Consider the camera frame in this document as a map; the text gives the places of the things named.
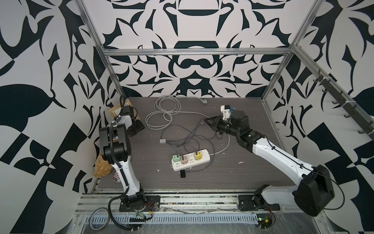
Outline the grey USB cable green charger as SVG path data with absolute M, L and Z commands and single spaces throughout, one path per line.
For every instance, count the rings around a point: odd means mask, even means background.
M 187 150 L 187 146 L 191 147 L 194 150 L 194 152 L 197 152 L 198 150 L 200 150 L 200 142 L 195 138 L 197 136 L 196 133 L 197 133 L 198 126 L 190 130 L 182 125 L 174 125 L 174 124 L 169 125 L 163 129 L 160 139 L 163 139 L 164 132 L 171 127 L 178 127 L 180 130 L 185 130 L 188 132 L 188 135 L 183 138 L 171 139 L 171 140 L 166 139 L 166 144 L 168 144 L 176 152 L 176 154 L 180 156 L 183 155 L 180 149 L 181 147 L 183 147 L 185 151 Z M 197 143 L 197 148 L 195 148 L 193 145 L 190 144 L 192 140 Z

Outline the white power strip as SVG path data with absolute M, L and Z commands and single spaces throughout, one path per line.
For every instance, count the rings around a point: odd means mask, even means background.
M 199 166 L 205 163 L 210 162 L 210 155 L 207 149 L 200 150 L 202 153 L 202 158 L 200 160 L 195 160 L 194 159 L 194 154 L 195 152 L 185 154 L 183 156 L 188 156 L 189 157 L 189 162 L 187 164 L 181 164 L 181 162 L 172 162 L 171 159 L 171 168 L 173 171 L 181 171 L 181 170 L 186 170 L 186 169 L 191 169 L 192 167 Z

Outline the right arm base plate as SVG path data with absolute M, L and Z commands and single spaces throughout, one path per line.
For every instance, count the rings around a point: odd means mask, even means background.
M 238 209 L 240 211 L 279 211 L 279 204 L 269 204 L 267 203 L 261 195 L 239 195 Z

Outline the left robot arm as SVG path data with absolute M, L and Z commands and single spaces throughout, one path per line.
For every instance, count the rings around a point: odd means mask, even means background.
M 135 125 L 136 115 L 133 107 L 125 105 L 126 96 L 120 96 L 120 114 L 114 117 L 114 120 L 106 127 L 99 130 L 100 151 L 104 161 L 107 161 L 117 172 L 122 184 L 123 193 L 116 196 L 108 202 L 109 220 L 118 228 L 134 232 L 140 229 L 139 225 L 121 225 L 116 221 L 111 205 L 115 200 L 121 200 L 127 208 L 137 205 L 141 202 L 143 206 L 146 201 L 144 190 L 134 174 L 131 165 L 131 143 L 128 129 Z

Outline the black mp3 player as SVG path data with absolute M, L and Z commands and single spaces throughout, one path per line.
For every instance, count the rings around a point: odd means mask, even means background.
M 186 177 L 186 171 L 185 170 L 181 170 L 180 171 L 180 177 L 181 178 L 185 178 Z

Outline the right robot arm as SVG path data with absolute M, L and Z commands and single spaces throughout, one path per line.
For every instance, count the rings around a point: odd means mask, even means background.
M 260 195 L 266 203 L 298 206 L 306 214 L 317 216 L 335 197 L 333 180 L 326 167 L 303 162 L 273 144 L 264 134 L 250 127 L 243 111 L 204 121 L 220 135 L 235 137 L 242 148 L 268 161 L 294 182 L 291 187 L 264 187 Z

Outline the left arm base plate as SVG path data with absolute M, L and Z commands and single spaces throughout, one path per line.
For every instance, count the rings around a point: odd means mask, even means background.
M 148 196 L 144 199 L 130 201 L 127 197 L 121 198 L 119 207 L 120 212 L 149 212 L 159 208 L 161 202 L 160 196 Z

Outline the green USB wall charger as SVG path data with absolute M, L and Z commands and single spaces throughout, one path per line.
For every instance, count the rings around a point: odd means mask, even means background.
M 173 155 L 172 162 L 179 162 L 181 160 L 180 155 Z

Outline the pink USB wall charger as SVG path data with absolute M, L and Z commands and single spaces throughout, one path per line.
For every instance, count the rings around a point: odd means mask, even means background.
M 181 162 L 181 164 L 187 164 L 189 162 L 189 157 L 188 156 L 181 156 L 180 162 Z

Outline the yellow USB wall charger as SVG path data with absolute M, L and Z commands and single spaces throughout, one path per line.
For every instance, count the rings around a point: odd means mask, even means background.
M 200 160 L 201 158 L 202 158 L 202 153 L 200 151 L 195 152 L 194 159 L 195 160 Z

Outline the grey USB cable yellow charger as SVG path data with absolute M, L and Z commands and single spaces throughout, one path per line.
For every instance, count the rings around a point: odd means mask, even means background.
M 200 145 L 200 140 L 205 140 L 209 142 L 211 145 L 210 150 L 208 149 L 201 149 L 196 150 L 192 153 L 183 155 L 182 158 L 189 160 L 187 163 L 182 164 L 181 163 L 181 171 L 185 171 L 186 173 L 192 173 L 192 172 L 199 172 L 204 171 L 207 169 L 215 159 L 216 155 L 216 148 L 211 139 L 208 139 L 202 135 L 198 135 L 196 138 L 193 138 L 193 140 L 196 140 L 198 142 L 198 145 Z

